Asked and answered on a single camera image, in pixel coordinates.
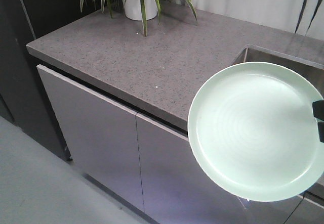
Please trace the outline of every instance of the ceramic plate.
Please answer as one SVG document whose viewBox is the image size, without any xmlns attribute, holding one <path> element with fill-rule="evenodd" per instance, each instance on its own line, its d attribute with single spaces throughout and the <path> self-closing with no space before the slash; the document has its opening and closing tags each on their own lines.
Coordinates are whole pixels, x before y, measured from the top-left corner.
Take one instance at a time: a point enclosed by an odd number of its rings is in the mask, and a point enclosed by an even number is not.
<svg viewBox="0 0 324 224">
<path fill-rule="evenodd" d="M 277 201 L 308 189 L 324 170 L 312 102 L 317 89 L 271 63 L 228 67 L 192 101 L 188 135 L 204 172 L 228 192 Z"/>
</svg>

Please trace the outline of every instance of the gray countertop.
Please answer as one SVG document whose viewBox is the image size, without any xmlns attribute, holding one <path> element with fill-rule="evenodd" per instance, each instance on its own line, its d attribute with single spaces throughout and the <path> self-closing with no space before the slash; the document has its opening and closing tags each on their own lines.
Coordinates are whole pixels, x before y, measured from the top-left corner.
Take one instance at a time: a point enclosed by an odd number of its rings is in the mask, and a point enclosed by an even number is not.
<svg viewBox="0 0 324 224">
<path fill-rule="evenodd" d="M 324 41 L 165 4 L 160 25 L 92 13 L 27 45 L 31 55 L 187 130 L 191 101 L 247 44 L 324 64 Z M 324 186 L 324 177 L 317 182 Z"/>
</svg>

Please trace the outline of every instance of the white plant pot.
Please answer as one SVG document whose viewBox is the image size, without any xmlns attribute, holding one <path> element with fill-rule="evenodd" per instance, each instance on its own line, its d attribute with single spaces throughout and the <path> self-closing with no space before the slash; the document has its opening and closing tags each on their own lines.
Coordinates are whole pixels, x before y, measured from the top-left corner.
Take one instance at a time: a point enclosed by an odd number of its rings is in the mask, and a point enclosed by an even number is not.
<svg viewBox="0 0 324 224">
<path fill-rule="evenodd" d="M 124 4 L 125 15 L 129 19 L 142 21 L 141 2 L 140 0 L 122 0 Z M 157 6 L 155 0 L 144 0 L 146 20 L 157 16 Z"/>
</svg>

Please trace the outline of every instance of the gray cabinet door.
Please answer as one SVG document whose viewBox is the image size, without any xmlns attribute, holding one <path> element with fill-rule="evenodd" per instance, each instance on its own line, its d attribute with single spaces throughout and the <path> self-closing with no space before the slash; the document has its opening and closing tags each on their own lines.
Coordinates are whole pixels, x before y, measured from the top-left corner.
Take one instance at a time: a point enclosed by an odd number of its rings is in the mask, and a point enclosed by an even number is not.
<svg viewBox="0 0 324 224">
<path fill-rule="evenodd" d="M 144 212 L 161 224 L 280 224 L 302 200 L 239 199 L 212 182 L 188 138 L 137 114 Z"/>
<path fill-rule="evenodd" d="M 37 68 L 75 164 L 143 210 L 136 112 L 42 65 Z"/>
<path fill-rule="evenodd" d="M 306 193 L 285 224 L 324 224 L 324 200 Z"/>
</svg>

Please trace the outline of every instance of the sink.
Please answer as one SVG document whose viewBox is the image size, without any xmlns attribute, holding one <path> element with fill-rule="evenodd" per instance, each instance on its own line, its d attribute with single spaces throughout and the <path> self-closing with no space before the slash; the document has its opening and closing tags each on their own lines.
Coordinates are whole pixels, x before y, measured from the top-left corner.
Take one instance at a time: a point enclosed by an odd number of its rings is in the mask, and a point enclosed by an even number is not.
<svg viewBox="0 0 324 224">
<path fill-rule="evenodd" d="M 252 61 L 269 62 L 285 66 L 305 77 L 324 96 L 324 65 L 252 44 L 247 45 L 238 54 L 233 65 Z"/>
</svg>

